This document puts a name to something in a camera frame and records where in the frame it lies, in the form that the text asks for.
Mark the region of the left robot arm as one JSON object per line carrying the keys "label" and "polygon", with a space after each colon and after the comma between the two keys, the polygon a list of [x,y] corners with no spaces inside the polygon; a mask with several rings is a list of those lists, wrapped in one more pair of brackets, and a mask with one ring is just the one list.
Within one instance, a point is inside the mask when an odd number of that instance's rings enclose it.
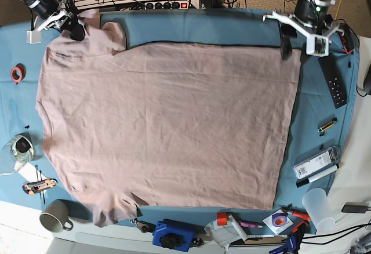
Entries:
{"label": "left robot arm", "polygon": [[279,24],[281,40],[281,59],[287,60],[292,54],[290,39],[300,33],[306,38],[307,55],[325,57],[329,55],[330,37],[335,33],[344,35],[344,29],[327,14],[335,0],[293,0],[296,2],[294,12],[280,14],[273,11],[265,14],[263,20],[276,20]]}

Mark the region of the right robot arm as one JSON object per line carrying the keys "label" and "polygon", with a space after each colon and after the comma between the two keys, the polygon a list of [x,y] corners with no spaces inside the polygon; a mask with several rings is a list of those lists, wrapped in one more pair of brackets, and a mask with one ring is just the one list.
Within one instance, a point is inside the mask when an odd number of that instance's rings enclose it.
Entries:
{"label": "right robot arm", "polygon": [[36,18],[31,19],[31,29],[27,31],[27,43],[41,42],[43,30],[54,29],[69,32],[70,38],[82,41],[85,30],[78,21],[78,9],[74,0],[20,0],[24,2]]}

